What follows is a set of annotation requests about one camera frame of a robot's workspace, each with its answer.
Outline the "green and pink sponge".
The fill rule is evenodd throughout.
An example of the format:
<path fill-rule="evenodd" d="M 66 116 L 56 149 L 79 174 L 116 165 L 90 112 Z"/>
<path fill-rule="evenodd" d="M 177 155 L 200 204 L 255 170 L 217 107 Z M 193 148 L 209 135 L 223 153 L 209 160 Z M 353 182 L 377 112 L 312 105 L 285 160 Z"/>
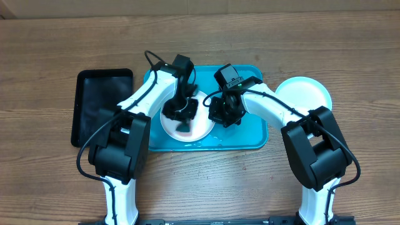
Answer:
<path fill-rule="evenodd" d="M 191 126 L 189 123 L 181 122 L 177 125 L 176 131 L 180 133 L 189 133 L 191 131 Z"/>

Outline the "white plate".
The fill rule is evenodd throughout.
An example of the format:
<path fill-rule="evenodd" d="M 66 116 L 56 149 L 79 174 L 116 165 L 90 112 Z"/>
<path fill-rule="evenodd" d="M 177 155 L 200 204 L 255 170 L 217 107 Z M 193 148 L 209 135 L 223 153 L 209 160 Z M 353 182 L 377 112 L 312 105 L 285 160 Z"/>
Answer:
<path fill-rule="evenodd" d="M 173 139 L 181 142 L 193 142 L 198 141 L 206 137 L 214 127 L 215 122 L 208 118 L 209 108 L 203 105 L 206 94 L 199 91 L 194 99 L 197 99 L 199 105 L 194 119 L 188 123 L 189 132 L 178 131 L 178 126 L 181 124 L 179 121 L 168 119 L 162 113 L 160 114 L 161 125 L 166 133 Z"/>

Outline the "light blue plate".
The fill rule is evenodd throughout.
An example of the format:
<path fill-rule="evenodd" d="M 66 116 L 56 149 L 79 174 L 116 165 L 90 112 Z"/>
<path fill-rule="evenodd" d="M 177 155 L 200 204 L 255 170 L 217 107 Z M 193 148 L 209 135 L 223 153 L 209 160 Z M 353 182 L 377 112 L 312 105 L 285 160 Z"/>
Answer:
<path fill-rule="evenodd" d="M 324 106 L 333 110 L 333 102 L 328 90 L 317 80 L 310 77 L 292 77 L 282 82 L 276 94 L 285 101 L 306 109 Z"/>

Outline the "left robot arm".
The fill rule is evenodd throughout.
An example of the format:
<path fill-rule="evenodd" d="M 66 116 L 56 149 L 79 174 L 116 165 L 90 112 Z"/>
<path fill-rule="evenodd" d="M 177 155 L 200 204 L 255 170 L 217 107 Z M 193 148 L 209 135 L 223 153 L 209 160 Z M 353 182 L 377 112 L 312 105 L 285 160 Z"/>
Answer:
<path fill-rule="evenodd" d="M 197 86 L 189 82 L 194 64 L 158 62 L 147 81 L 130 97 L 110 109 L 102 109 L 97 128 L 89 138 L 88 161 L 95 167 L 95 180 L 104 184 L 107 214 L 103 224 L 137 224 L 136 179 L 149 150 L 151 120 L 161 110 L 186 124 L 194 119 Z"/>

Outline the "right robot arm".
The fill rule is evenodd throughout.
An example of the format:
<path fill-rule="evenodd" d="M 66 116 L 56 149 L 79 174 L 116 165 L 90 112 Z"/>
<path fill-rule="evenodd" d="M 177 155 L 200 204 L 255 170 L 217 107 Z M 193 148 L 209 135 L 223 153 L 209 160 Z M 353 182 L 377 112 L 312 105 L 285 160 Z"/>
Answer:
<path fill-rule="evenodd" d="M 293 216 L 271 216 L 268 224 L 355 224 L 352 216 L 333 214 L 336 189 L 359 179 L 361 168 L 349 150 L 330 109 L 300 112 L 252 76 L 216 77 L 220 97 L 208 95 L 209 118 L 225 128 L 246 114 L 280 130 L 291 171 L 302 184 L 302 203 Z"/>

